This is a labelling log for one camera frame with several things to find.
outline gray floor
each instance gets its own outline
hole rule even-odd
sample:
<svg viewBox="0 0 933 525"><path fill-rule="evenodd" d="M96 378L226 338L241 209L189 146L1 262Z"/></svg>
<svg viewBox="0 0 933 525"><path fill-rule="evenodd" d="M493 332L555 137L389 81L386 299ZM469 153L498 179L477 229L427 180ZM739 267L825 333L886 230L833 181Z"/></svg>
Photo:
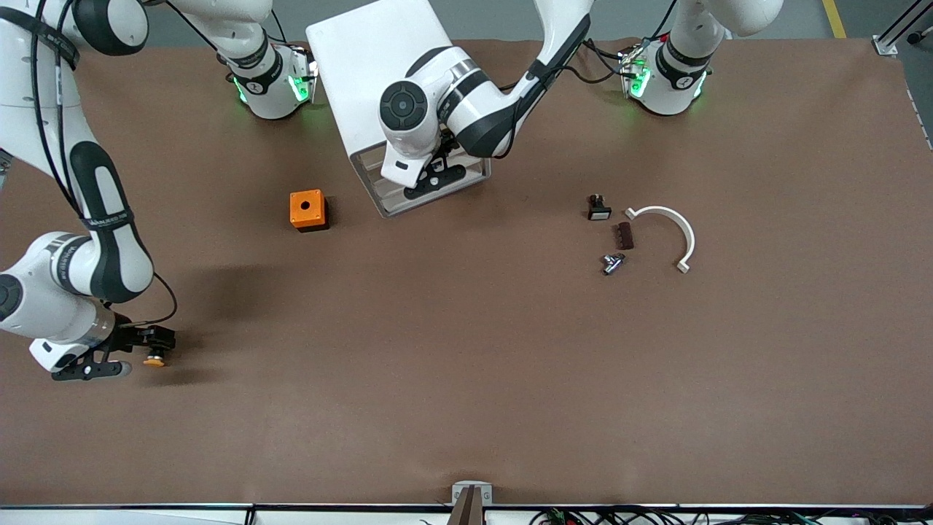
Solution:
<svg viewBox="0 0 933 525"><path fill-rule="evenodd" d="M842 25L850 38L870 38L883 33L912 3L912 0L836 0ZM933 9L913 29L923 30L931 25ZM905 36L898 44L898 58L904 63L917 111L929 129L933 125L933 35L916 46L908 44Z"/></svg>
<svg viewBox="0 0 933 525"><path fill-rule="evenodd" d="M309 24L339 15L371 0L276 0L289 39L304 40ZM531 40L542 37L532 0L431 0L451 38L497 38ZM590 35L597 40L641 36L654 31L667 0L597 0L592 9ZM152 29L149 44L155 46L198 46L199 38L167 7L149 10ZM277 35L272 19L266 26ZM785 0L781 16L757 37L831 37L829 22L820 0Z"/></svg>

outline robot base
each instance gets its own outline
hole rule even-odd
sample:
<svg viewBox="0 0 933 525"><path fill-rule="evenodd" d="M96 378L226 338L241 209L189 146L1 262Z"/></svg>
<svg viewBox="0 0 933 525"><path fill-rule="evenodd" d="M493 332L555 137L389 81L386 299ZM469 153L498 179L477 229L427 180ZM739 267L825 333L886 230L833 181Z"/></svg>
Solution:
<svg viewBox="0 0 933 525"><path fill-rule="evenodd" d="M658 73L655 64L661 42L652 43L638 58L627 64L624 71L635 78L622 78L622 90L651 113L662 116L683 113L703 89L706 73L696 81L690 80L685 89L675 89L671 82Z"/></svg>

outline white robotic arm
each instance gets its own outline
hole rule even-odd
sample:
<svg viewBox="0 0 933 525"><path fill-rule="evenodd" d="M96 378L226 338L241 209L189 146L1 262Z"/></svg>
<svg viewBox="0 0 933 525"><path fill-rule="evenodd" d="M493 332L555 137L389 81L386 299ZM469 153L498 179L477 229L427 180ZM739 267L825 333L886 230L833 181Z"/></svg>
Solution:
<svg viewBox="0 0 933 525"><path fill-rule="evenodd" d="M316 64L299 46L273 44L260 22L272 0L173 0L233 72L240 98L262 119L281 119L311 100Z"/></svg>
<svg viewBox="0 0 933 525"><path fill-rule="evenodd" d="M784 0L679 0L674 25L664 40L633 53L624 69L625 91L659 115L683 112L706 80L713 53L729 29L739 36L770 25Z"/></svg>
<svg viewBox="0 0 933 525"><path fill-rule="evenodd" d="M386 88L383 177L414 188L441 143L441 124L473 157L506 153L525 119L577 52L590 29L593 0L535 0L544 45L508 94L460 48L430 50L406 78Z"/></svg>
<svg viewBox="0 0 933 525"><path fill-rule="evenodd" d="M178 3L250 92L241 98L254 113L281 118L310 98L301 91L310 80L308 53L272 45L259 25L272 7L267 0ZM145 291L153 265L72 73L79 48L126 55L147 35L139 0L0 0L0 171L12 157L55 178L89 231L42 235L0 273L0 329L33 338L31 352L54 379L124 375L129 364L111 362L110 352L149 347L146 363L161 365L174 347L171 330L140 327L106 305Z"/></svg>
<svg viewBox="0 0 933 525"><path fill-rule="evenodd" d="M153 277L117 169L88 127L72 73L78 46L125 55L140 50L147 34L137 0L0 1L0 146L69 189L89 231L42 235L0 274L0 329L33 337L30 350L56 378L93 348L125 349L112 344L136 339L138 331L118 333L129 320L102 301L130 301ZM85 378L129 371L92 357Z"/></svg>

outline black strap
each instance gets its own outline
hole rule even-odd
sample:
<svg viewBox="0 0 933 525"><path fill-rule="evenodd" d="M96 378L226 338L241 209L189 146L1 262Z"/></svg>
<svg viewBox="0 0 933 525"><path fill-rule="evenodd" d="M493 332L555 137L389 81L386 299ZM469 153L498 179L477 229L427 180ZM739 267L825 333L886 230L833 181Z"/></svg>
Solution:
<svg viewBox="0 0 933 525"><path fill-rule="evenodd" d="M272 51L275 54L275 62L272 64L272 69L266 71L258 77L243 77L241 75L234 74L233 77L240 82L240 86L246 90L247 93L252 94L266 94L269 91L269 86L282 75L282 68L285 61L282 59L282 55L278 51Z"/></svg>
<svg viewBox="0 0 933 525"><path fill-rule="evenodd" d="M438 120L440 123L447 125L447 119L451 117L451 114L457 106L460 106L460 103L463 102L467 95L477 89L484 82L489 82L489 77L482 72L481 69L477 69L475 72L470 73L463 79L462 82L457 84L457 87L453 89L451 94L447 95L443 102L440 103L440 109L438 109Z"/></svg>
<svg viewBox="0 0 933 525"><path fill-rule="evenodd" d="M678 91L684 91L690 89L693 84L699 80L704 73L705 69L697 69L692 73L684 73L680 71L671 63L667 62L667 58L664 57L664 48L658 48L658 54L655 55L655 64L658 67L658 73L661 73L661 76L667 78L671 82L671 87Z"/></svg>
<svg viewBox="0 0 933 525"><path fill-rule="evenodd" d="M257 65L262 64L262 59L266 56L266 52L269 50L269 35L266 33L266 30L262 30L262 45L259 46L252 53L241 57L241 58L227 58L226 60L233 62L240 69L252 69Z"/></svg>
<svg viewBox="0 0 933 525"><path fill-rule="evenodd" d="M132 220L132 210L126 208L123 211L119 211L104 217L92 219L84 219L82 217L81 223L84 224L84 227L87 228L90 232L109 232L116 230L121 226L132 224Z"/></svg>
<svg viewBox="0 0 933 525"><path fill-rule="evenodd" d="M77 61L81 55L77 52L75 44L58 29L12 7L0 7L0 20L15 23L33 35L37 35L40 42L62 55L72 71L77 68Z"/></svg>
<svg viewBox="0 0 933 525"><path fill-rule="evenodd" d="M690 57L680 52L679 49L674 47L674 42L670 38L667 39L667 50L671 53L671 56L674 57L674 60L677 60L683 65L688 67L703 67L704 65L709 64L709 59L713 58L713 53L710 53L704 57Z"/></svg>

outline green led light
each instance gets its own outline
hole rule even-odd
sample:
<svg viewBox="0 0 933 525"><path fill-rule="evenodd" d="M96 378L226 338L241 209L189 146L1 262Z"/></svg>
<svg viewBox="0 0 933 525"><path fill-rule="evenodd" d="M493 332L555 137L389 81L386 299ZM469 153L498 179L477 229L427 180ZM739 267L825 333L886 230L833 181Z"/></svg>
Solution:
<svg viewBox="0 0 933 525"><path fill-rule="evenodd" d="M693 98L700 96L700 93L703 92L703 81L706 80L706 74L703 73L703 76L700 77L700 80L697 81L697 91L693 92Z"/></svg>
<svg viewBox="0 0 933 525"><path fill-rule="evenodd" d="M291 76L288 77L288 80L291 82L292 91L295 92L295 98L298 99L299 102L308 100L307 82L301 78Z"/></svg>
<svg viewBox="0 0 933 525"><path fill-rule="evenodd" d="M651 70L647 67L642 69L642 72L638 75L638 78L632 81L632 96L635 98L641 98L641 95L645 93L645 88L648 86L648 81L651 79Z"/></svg>
<svg viewBox="0 0 933 525"><path fill-rule="evenodd" d="M246 104L246 95L243 93L243 88L240 87L240 81L237 80L236 77L233 78L233 85L236 86L236 91L240 92L240 100Z"/></svg>

